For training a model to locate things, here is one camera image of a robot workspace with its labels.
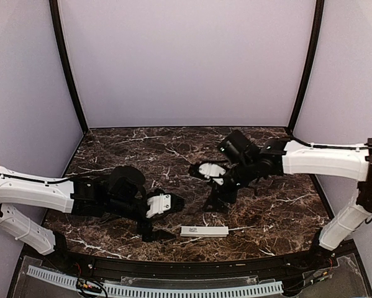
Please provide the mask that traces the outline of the white remote control body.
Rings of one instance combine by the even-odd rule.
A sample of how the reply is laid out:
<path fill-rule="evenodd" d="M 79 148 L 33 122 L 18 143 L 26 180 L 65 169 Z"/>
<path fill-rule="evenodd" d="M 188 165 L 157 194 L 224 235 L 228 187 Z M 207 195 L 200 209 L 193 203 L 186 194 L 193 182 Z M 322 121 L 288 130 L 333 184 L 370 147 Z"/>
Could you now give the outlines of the white remote control body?
<path fill-rule="evenodd" d="M 180 231 L 181 237 L 224 238 L 228 234 L 228 227 L 182 226 Z"/>

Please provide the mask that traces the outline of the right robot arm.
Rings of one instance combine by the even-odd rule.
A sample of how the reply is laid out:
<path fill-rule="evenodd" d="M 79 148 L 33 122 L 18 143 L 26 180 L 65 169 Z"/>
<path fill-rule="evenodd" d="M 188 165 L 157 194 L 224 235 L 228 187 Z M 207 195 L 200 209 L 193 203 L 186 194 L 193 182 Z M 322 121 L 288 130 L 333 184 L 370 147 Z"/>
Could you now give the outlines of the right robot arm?
<path fill-rule="evenodd" d="M 238 190 L 254 180 L 284 174 L 319 174 L 353 179 L 356 191 L 350 202 L 320 231 L 318 245 L 304 255 L 304 264 L 317 269 L 349 234 L 372 215 L 372 138 L 356 145 L 306 143 L 297 138 L 274 138 L 259 147 L 239 130 L 223 139 L 217 149 L 232 164 L 197 165 L 200 177 L 212 183 L 207 204 L 233 204 Z"/>

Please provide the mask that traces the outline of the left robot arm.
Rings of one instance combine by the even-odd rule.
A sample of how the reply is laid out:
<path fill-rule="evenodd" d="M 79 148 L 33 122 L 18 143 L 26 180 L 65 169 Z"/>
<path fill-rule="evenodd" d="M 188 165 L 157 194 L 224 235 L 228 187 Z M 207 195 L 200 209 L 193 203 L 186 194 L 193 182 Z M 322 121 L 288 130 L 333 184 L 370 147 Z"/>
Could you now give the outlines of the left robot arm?
<path fill-rule="evenodd" d="M 84 173 L 63 179 L 0 166 L 0 228 L 39 254 L 50 254 L 51 262 L 62 271 L 75 265 L 74 256 L 66 251 L 65 237 L 35 223 L 19 212 L 16 204 L 84 217 L 112 214 L 136 222 L 137 234 L 145 242 L 174 238 L 172 233 L 155 230 L 153 223 L 182 211 L 184 199 L 161 189 L 147 193 L 144 184 L 145 176 L 133 166 L 117 166 L 109 174 Z"/>

